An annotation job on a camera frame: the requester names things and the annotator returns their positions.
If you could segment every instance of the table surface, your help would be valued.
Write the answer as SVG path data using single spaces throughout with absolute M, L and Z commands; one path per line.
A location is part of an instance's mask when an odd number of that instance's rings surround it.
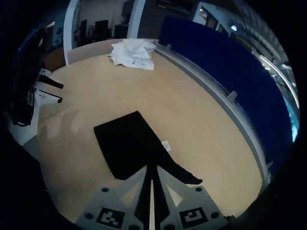
M 102 185 L 117 186 L 94 126 L 138 110 L 176 163 L 203 179 L 224 215 L 241 214 L 257 197 L 261 176 L 243 135 L 214 98 L 157 53 L 153 71 L 114 66 L 107 55 L 61 68 L 53 77 L 63 97 L 44 105 L 38 126 L 39 160 L 55 206 L 75 222 Z

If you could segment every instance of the white crumpled fabric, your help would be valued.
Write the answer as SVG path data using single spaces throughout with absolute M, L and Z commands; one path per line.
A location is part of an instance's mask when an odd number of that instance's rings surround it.
M 112 45 L 111 59 L 114 65 L 122 64 L 126 67 L 140 69 L 154 69 L 151 52 L 156 46 L 145 39 L 123 39 L 122 42 Z

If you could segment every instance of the blue divider panel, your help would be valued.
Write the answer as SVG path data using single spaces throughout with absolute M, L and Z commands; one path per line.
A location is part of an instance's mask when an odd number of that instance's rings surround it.
M 197 64 L 228 92 L 237 92 L 267 163 L 273 161 L 269 170 L 276 174 L 290 150 L 292 130 L 283 97 L 261 63 L 225 34 L 180 18 L 165 18 L 159 43 L 171 44 L 171 50 Z

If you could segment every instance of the white pillar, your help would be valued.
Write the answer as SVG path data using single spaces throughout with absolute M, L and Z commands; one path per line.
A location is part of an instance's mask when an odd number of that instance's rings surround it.
M 129 21 L 127 38 L 137 38 L 145 2 L 146 0 L 135 0 L 134 1 L 134 5 L 133 5 L 132 12 L 131 12 L 130 21 Z
M 79 0 L 71 0 L 67 10 L 66 10 L 66 15 L 65 15 L 65 20 L 64 20 L 64 29 L 63 29 L 63 48 L 64 48 L 64 57 L 65 57 L 65 63 L 66 66 L 69 65 L 68 63 L 68 57 L 67 57 L 67 52 L 69 50 L 72 50 L 73 48 L 73 30 L 76 28 L 73 28 L 73 19 L 76 11 L 76 7 L 79 3 Z

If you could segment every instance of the black cloth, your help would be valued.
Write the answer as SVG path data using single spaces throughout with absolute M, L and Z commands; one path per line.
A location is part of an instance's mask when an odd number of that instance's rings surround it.
M 159 165 L 185 184 L 202 182 L 175 163 L 138 111 L 96 126 L 94 132 L 116 179 L 126 180 L 145 165 Z

